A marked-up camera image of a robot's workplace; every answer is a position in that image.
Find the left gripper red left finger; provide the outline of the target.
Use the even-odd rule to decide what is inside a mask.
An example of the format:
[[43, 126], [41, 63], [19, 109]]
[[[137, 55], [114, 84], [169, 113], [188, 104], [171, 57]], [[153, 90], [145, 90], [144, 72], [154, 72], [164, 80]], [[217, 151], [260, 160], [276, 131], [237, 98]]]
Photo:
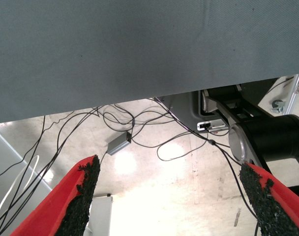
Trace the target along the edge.
[[11, 235], [82, 236], [99, 173], [97, 155], [76, 163]]

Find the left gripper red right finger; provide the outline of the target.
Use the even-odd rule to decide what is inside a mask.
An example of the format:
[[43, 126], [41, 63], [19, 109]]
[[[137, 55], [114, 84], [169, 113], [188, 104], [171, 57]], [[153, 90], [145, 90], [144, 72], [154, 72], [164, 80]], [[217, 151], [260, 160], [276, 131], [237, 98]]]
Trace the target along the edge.
[[244, 162], [240, 180], [263, 236], [299, 236], [299, 195], [265, 169]]

